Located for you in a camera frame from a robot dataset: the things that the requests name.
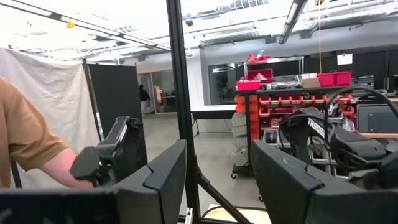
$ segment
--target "person in background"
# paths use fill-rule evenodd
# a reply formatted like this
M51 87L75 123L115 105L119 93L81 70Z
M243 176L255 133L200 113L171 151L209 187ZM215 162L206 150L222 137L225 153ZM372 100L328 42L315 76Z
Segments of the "person in background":
M22 93L0 77L0 188L11 186L13 159L25 171L40 169L66 187L92 189L69 173L76 156Z
M143 85L139 85L139 98L141 99L141 113L144 115L144 112L147 108L148 101L150 100L148 92L145 91Z

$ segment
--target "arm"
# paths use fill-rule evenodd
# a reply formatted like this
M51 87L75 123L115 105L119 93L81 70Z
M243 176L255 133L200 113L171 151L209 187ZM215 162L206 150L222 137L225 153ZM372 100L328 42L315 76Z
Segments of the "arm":
M16 87L0 80L6 88L4 106L10 155L25 170L40 169L67 187L91 188L87 182L75 180L69 173L76 154L53 134L43 116Z
M75 152L70 148L62 150L55 157L50 159L39 169L56 180L58 183L67 187L75 187L79 189L92 189L93 185L86 181L78 181L69 173L73 161L76 158Z

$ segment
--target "window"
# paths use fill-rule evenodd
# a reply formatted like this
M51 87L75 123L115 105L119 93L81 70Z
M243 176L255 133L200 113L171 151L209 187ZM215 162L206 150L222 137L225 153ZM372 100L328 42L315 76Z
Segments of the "window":
M212 65L209 69L210 104L233 105L236 81L244 77L243 63Z

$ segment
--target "white table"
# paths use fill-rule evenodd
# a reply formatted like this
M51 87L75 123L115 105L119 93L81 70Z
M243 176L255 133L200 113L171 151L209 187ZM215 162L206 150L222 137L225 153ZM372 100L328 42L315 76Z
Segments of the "white table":
M199 135L199 119L231 119L235 113L236 105L214 105L214 106L198 106L191 109L193 124L197 125L197 134Z

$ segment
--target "gray floor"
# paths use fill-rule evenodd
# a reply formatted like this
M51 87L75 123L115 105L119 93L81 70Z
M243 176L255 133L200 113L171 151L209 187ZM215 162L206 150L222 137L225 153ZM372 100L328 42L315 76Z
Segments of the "gray floor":
M258 189L253 178L237 177L232 179L233 137L229 128L231 124L224 120L199 121L201 132L195 138L195 152L203 174L211 184L220 191L233 205L245 207L264 207L258 201ZM144 131L147 145L148 159L152 160L179 137L176 114L147 114L144 116ZM217 204L203 189L199 188L201 212L205 212L209 205ZM181 212L186 211L183 200Z

